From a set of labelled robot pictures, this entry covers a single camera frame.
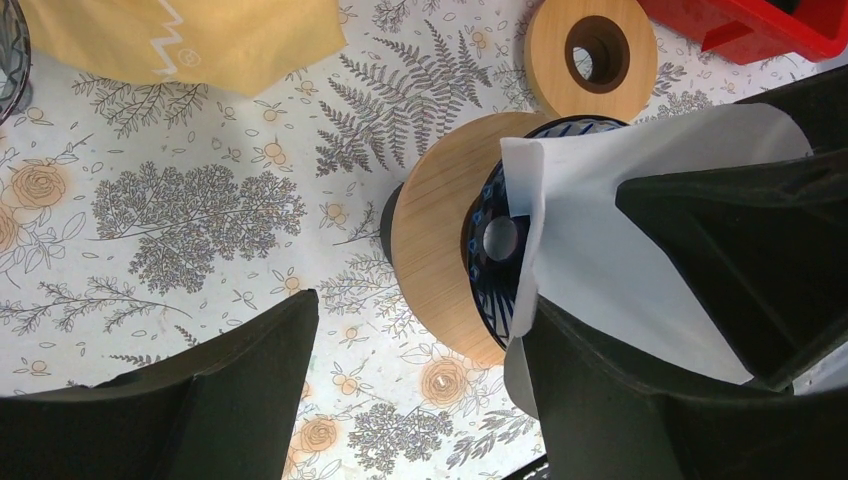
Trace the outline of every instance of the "wooden disc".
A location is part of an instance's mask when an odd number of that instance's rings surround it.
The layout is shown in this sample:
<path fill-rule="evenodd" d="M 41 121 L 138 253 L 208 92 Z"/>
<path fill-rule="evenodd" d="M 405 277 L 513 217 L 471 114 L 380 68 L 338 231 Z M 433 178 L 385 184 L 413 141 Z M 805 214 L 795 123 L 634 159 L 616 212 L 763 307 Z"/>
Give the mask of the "wooden disc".
<path fill-rule="evenodd" d="M 392 220 L 392 263 L 412 313 L 448 348 L 484 365 L 502 364 L 462 259 L 471 203 L 501 158 L 500 139 L 523 137 L 545 115 L 498 113 L 449 133 L 418 161 L 401 189 Z"/>
<path fill-rule="evenodd" d="M 574 50 L 592 58 L 584 78 Z M 605 115 L 628 122 L 647 105 L 657 44 L 636 0 L 546 0 L 524 43 L 527 80 L 551 116 Z"/>

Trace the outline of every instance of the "table surface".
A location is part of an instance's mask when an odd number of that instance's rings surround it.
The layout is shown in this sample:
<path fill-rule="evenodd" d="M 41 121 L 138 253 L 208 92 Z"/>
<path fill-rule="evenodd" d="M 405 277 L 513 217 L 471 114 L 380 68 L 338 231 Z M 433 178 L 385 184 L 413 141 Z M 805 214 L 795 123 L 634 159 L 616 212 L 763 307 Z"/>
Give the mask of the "table surface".
<path fill-rule="evenodd" d="M 520 58 L 534 3 L 342 0 L 349 46 L 255 99 L 124 85 L 35 55 L 33 104 L 0 127 L 0 394 L 103 382 L 315 288 L 285 478 L 501 478 L 541 454 L 502 369 L 422 328 L 377 239 L 383 203 L 439 136 L 536 108 Z M 732 65 L 656 34 L 640 119 L 815 70 L 794 55 Z M 425 55 L 438 72 L 398 89 Z M 445 115 L 443 92 L 460 90 Z M 425 447 L 395 449 L 381 422 Z"/>

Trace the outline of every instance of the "wood grain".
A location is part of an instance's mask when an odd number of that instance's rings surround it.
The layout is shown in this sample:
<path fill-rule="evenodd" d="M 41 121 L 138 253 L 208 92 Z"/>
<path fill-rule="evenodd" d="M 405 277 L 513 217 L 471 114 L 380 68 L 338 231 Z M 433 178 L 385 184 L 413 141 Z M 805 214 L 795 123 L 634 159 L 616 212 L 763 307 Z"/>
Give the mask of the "wood grain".
<path fill-rule="evenodd" d="M 500 139 L 523 137 L 550 120 L 498 113 L 454 130 L 421 157 L 395 207 L 392 260 L 412 313 L 448 348 L 484 365 L 502 364 L 504 351 L 471 297 L 460 245 L 463 223 L 500 160 Z"/>
<path fill-rule="evenodd" d="M 609 18 L 627 37 L 630 65 L 624 81 L 609 93 L 579 86 L 566 65 L 571 28 L 589 16 Z M 606 115 L 625 122 L 647 105 L 657 78 L 657 45 L 648 16 L 636 0 L 547 0 L 530 22 L 524 43 L 525 68 L 548 115 Z"/>

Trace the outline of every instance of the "red container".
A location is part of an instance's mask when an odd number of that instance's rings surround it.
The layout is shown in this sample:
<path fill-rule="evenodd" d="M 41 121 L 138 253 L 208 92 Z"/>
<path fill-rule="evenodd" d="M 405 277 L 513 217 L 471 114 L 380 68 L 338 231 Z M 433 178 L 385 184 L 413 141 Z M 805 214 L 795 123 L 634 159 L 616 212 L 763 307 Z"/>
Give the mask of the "red container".
<path fill-rule="evenodd" d="M 848 45 L 848 0 L 801 0 L 791 15 L 765 0 L 639 0 L 649 17 L 745 65 L 796 52 L 812 62 Z"/>

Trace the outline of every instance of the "rose print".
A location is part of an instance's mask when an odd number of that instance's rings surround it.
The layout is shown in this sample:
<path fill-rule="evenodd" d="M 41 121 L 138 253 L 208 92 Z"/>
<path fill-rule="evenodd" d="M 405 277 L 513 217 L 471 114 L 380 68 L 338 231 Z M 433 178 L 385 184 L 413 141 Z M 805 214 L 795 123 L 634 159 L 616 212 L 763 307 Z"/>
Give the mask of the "rose print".
<path fill-rule="evenodd" d="M 308 453 L 323 452 L 336 443 L 336 424 L 326 418 L 316 418 L 300 429 L 300 446 Z"/>
<path fill-rule="evenodd" d="M 48 165 L 27 165 L 12 175 L 3 190 L 3 203 L 12 208 L 40 208 L 55 205 L 65 194 L 65 180 L 58 169 Z"/>
<path fill-rule="evenodd" d="M 421 394 L 437 407 L 449 407 L 465 397 L 468 370 L 455 358 L 428 365 L 421 375 Z"/>
<path fill-rule="evenodd" d="M 0 204 L 0 252 L 5 252 L 15 245 L 15 238 L 20 228 L 12 218 L 12 210 Z"/>

